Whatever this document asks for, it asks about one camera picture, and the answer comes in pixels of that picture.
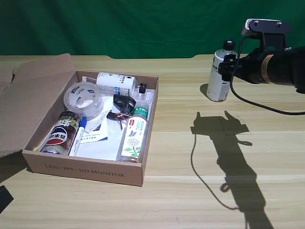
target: white plastic bottle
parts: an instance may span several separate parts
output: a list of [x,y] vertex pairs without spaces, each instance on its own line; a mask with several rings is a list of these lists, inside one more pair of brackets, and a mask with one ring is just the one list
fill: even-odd
[[209,99],[216,102],[222,102],[227,99],[230,91],[230,82],[223,81],[222,76],[218,73],[218,66],[224,61],[224,57],[228,54],[237,54],[234,51],[235,42],[231,40],[224,41],[222,49],[214,54],[209,85],[206,95]]
[[133,116],[127,119],[127,126],[123,134],[123,144],[120,147],[120,161],[141,162],[143,143],[146,138],[149,104],[145,100],[146,84],[141,83]]

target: wood grain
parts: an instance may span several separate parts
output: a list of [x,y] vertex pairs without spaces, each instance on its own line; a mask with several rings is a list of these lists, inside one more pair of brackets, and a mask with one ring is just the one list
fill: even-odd
[[[0,56],[0,66],[11,64],[17,69],[38,58]],[[239,101],[232,93],[225,102],[210,101],[204,89],[211,55],[72,58],[78,70],[160,77],[144,185],[54,177],[26,169],[17,172],[14,167],[12,173],[17,173],[10,177],[7,171],[8,179],[2,182],[15,199],[0,215],[1,228],[243,229],[245,217],[251,229],[305,228],[305,116],[263,110]],[[305,110],[304,95],[293,87],[253,85],[238,79],[234,87],[258,103],[287,111]],[[224,111],[233,118],[228,119]],[[201,118],[196,121],[197,112]],[[242,124],[247,130],[235,135]],[[197,173],[225,205],[241,210],[223,207],[195,175],[190,161],[193,148]],[[23,158],[16,159],[20,162],[14,165],[23,164]],[[227,192],[221,191],[225,179],[231,185]]]

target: canned drink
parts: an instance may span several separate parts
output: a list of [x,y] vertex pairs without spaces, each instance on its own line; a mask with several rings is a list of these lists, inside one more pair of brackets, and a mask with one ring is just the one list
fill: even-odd
[[62,112],[42,152],[68,155],[80,121],[78,114],[71,111]]

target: pen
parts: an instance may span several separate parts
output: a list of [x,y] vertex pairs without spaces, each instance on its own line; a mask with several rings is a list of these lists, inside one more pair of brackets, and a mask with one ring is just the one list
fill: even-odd
[[74,142],[73,142],[73,144],[72,144],[72,147],[71,147],[71,151],[70,151],[70,153],[69,153],[69,156],[76,156],[78,147],[80,146],[80,143],[81,143],[81,137],[82,137],[82,134],[83,134],[84,131],[85,131],[86,125],[87,125],[87,119],[86,119],[86,118],[83,118],[83,119],[81,120],[80,127],[78,128],[77,134],[76,134],[75,139],[74,139]]

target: green screen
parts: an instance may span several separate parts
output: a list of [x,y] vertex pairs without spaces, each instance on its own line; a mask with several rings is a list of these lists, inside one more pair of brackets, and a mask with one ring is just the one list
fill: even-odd
[[[248,18],[291,23],[305,45],[304,0],[0,0],[0,55],[187,58],[241,40]],[[247,39],[243,53],[258,47]]]

